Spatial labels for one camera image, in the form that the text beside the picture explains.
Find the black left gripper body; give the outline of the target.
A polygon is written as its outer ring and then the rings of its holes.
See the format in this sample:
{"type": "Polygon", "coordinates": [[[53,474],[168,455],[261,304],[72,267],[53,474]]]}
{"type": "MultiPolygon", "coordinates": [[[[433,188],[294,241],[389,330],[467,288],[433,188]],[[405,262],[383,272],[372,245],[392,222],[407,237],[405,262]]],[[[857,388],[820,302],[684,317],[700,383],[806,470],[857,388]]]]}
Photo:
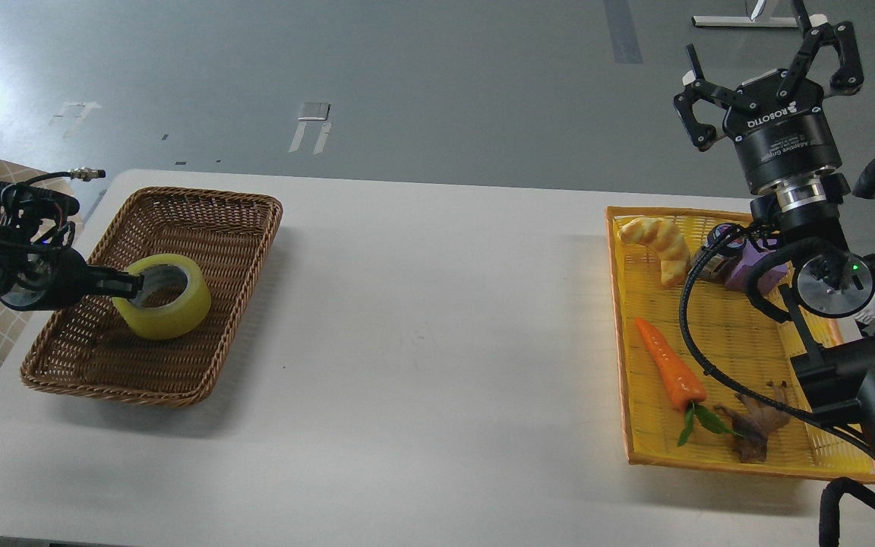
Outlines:
{"type": "Polygon", "coordinates": [[[29,254],[0,302],[14,311],[55,311],[93,294],[90,265],[75,249],[29,254]]]}

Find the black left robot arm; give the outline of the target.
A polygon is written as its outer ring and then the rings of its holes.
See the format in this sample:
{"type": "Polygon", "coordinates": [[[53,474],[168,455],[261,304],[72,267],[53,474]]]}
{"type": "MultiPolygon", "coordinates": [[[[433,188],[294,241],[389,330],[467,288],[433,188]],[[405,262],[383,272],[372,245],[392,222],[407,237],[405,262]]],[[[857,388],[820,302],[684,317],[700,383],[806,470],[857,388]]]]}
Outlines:
{"type": "Polygon", "coordinates": [[[77,198],[38,186],[55,178],[88,182],[103,169],[73,169],[0,181],[0,302],[14,311],[58,311],[87,296],[133,299],[142,274],[88,264],[73,247],[77,198]]]}

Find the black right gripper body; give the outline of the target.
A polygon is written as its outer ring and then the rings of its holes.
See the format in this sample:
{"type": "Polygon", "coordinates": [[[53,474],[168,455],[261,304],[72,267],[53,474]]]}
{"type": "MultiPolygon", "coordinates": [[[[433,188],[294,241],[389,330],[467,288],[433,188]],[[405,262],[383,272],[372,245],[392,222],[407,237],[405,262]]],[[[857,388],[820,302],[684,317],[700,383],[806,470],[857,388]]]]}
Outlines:
{"type": "Polygon", "coordinates": [[[782,180],[839,169],[840,153],[823,111],[824,89],[808,79],[781,91],[781,77],[754,77],[735,93],[752,112],[730,108],[722,130],[734,149],[753,196],[770,194],[782,180]]]}

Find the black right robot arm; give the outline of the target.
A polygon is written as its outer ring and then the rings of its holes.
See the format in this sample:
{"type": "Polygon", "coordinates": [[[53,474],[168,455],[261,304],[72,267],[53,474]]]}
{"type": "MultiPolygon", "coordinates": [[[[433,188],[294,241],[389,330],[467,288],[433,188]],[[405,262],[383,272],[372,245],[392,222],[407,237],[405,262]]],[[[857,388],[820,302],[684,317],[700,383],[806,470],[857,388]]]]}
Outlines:
{"type": "MultiPolygon", "coordinates": [[[[861,89],[864,69],[851,21],[813,22],[802,1],[793,2],[792,11],[802,41],[791,65],[736,89],[709,82],[694,45],[687,47],[691,70],[674,107],[698,150],[732,139],[753,194],[753,220],[729,229],[695,260],[681,291],[678,326],[707,376],[853,444],[875,461],[875,255],[851,252],[839,221],[847,194],[875,200],[875,159],[848,186],[823,111],[827,97],[854,96],[861,89]],[[696,277],[737,236],[777,242],[747,274],[744,293],[767,318],[798,330],[805,351],[791,358],[791,366],[808,409],[734,381],[692,338],[688,304],[696,277]]],[[[849,478],[832,480],[820,499],[822,546],[839,544],[843,495],[875,510],[875,492],[849,478]]]]}

